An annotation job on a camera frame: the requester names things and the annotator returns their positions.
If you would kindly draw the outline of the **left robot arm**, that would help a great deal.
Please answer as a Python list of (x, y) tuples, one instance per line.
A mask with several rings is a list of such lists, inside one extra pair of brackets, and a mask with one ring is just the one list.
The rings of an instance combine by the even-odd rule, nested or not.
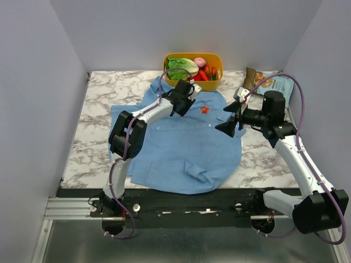
[(175, 113), (184, 116), (201, 91), (194, 81), (180, 80), (175, 88), (160, 93), (150, 105), (132, 113), (122, 111), (118, 115), (108, 139), (110, 152), (116, 158), (112, 161), (106, 186), (99, 195), (99, 202), (107, 215), (116, 216), (121, 209), (127, 210), (119, 198), (124, 194), (131, 160), (143, 147), (147, 128)]

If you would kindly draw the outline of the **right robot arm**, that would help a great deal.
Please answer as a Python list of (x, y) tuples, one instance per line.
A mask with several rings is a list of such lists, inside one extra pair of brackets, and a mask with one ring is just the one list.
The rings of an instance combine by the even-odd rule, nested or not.
[(340, 217), (346, 211), (348, 195), (325, 179), (297, 137), (296, 127), (285, 120), (283, 94), (266, 92), (261, 110), (250, 109), (249, 98), (247, 89), (236, 91), (234, 102), (224, 108), (233, 115), (216, 129), (232, 137), (245, 125), (260, 127), (263, 136), (288, 165), (301, 192), (301, 197), (296, 197), (274, 187), (257, 190), (252, 201), (253, 210), (260, 215), (276, 210), (291, 218), (303, 234), (342, 226)]

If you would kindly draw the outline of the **blue shirt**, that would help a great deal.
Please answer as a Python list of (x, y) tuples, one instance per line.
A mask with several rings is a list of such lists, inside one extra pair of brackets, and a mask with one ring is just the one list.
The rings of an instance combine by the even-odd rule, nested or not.
[[(208, 114), (201, 107), (210, 108)], [(131, 160), (131, 183), (159, 191), (186, 195), (205, 193), (223, 184), (239, 167), (241, 137), (216, 130), (230, 113), (218, 91), (201, 92), (185, 116), (165, 117), (146, 130), (140, 153)]]

